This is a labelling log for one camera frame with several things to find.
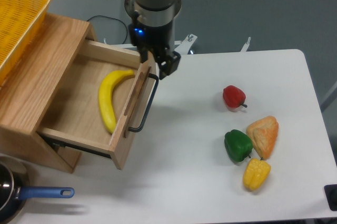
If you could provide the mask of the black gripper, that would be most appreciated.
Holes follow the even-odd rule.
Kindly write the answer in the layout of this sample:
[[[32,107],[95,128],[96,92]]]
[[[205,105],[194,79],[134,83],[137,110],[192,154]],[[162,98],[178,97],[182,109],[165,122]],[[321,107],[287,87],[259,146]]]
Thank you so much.
[[[128,25],[131,43],[137,47],[141,63],[148,60],[148,51],[156,55],[159,79],[162,80],[177,70],[181,59],[181,55],[173,51],[173,21],[153,27],[141,23],[140,17],[137,11],[131,14],[132,22]]]

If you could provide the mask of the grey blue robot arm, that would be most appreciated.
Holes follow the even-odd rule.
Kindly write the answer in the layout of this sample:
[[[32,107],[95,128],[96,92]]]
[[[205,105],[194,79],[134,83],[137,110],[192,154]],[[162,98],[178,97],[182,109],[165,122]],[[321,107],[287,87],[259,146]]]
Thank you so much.
[[[159,79],[175,72],[181,56],[174,48],[174,20],[181,0],[125,0],[124,8],[131,18],[130,40],[140,53],[141,62],[152,54],[159,67]]]

